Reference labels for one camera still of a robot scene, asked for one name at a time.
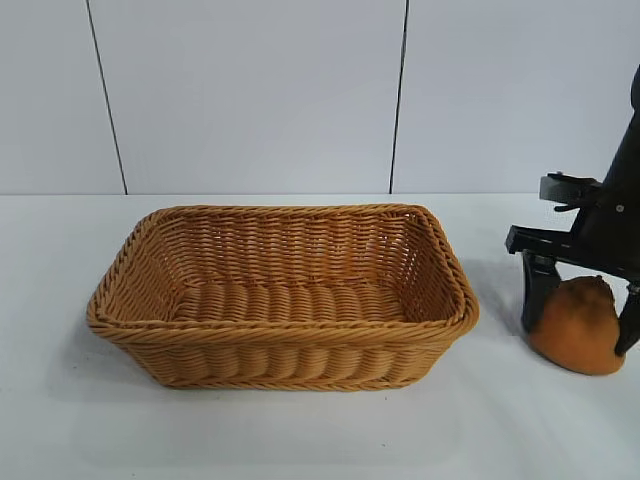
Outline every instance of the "white tabletop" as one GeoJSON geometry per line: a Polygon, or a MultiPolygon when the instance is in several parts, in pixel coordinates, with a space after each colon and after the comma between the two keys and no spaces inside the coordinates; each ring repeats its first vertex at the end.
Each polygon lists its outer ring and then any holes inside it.
{"type": "Polygon", "coordinates": [[[591,378],[517,333],[509,226],[571,220],[535,195],[0,197],[0,478],[640,478],[640,349],[591,378]],[[380,202],[435,213],[481,303],[477,327],[415,385],[175,391],[84,324],[122,241],[157,208],[380,202]]]}

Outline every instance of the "basket bottom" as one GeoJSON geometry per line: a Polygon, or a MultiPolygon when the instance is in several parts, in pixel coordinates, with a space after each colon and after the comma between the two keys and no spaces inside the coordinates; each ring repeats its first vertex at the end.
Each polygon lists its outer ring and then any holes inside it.
{"type": "Polygon", "coordinates": [[[258,284],[207,283],[188,287],[173,322],[199,321],[406,321],[398,294],[366,283],[258,284]]]}

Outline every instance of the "woven basket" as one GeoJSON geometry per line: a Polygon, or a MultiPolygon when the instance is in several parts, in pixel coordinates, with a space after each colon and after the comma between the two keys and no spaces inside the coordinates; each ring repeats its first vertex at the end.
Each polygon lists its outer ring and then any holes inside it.
{"type": "Polygon", "coordinates": [[[423,207],[175,207],[141,220],[88,306],[171,387],[376,390],[478,318],[423,207]]]}

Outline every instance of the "rectangular basket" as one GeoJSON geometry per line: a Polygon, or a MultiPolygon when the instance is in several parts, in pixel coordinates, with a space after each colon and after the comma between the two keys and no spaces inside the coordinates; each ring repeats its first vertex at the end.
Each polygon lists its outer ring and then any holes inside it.
{"type": "Polygon", "coordinates": [[[171,387],[403,387],[478,318],[438,221],[410,205],[174,207],[141,220],[90,328],[171,387]]]}

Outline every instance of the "white wall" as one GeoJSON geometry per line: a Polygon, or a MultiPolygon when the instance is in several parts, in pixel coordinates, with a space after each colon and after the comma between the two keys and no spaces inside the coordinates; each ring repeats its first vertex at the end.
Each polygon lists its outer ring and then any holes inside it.
{"type": "Polygon", "coordinates": [[[404,0],[93,0],[131,193],[386,192],[404,0]]]}
{"type": "Polygon", "coordinates": [[[0,194],[122,193],[85,2],[0,2],[0,65],[0,194]]]}
{"type": "Polygon", "coordinates": [[[631,116],[638,0],[411,0],[394,192],[602,178],[631,116]]]}

